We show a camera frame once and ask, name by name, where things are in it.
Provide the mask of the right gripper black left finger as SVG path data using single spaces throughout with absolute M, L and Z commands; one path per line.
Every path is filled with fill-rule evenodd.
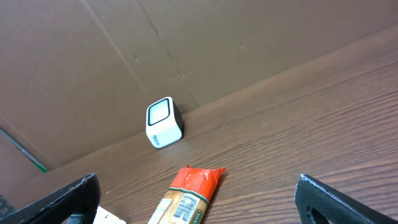
M 82 223 L 92 224 L 101 199 L 97 175 L 84 177 L 46 197 L 17 210 L 5 218 L 5 224 Z

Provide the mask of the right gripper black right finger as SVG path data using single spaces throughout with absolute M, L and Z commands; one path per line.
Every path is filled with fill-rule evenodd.
M 297 182 L 294 201 L 302 223 L 397 224 L 396 220 L 307 174 L 302 174 Z

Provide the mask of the white tube gold cap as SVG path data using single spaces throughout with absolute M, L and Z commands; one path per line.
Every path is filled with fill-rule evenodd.
M 98 207 L 93 224 L 126 224 L 126 222 L 102 207 Z

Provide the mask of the orange spaghetti packet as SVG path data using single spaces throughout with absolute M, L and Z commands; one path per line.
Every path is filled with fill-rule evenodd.
M 148 224 L 200 224 L 225 171 L 181 168 Z

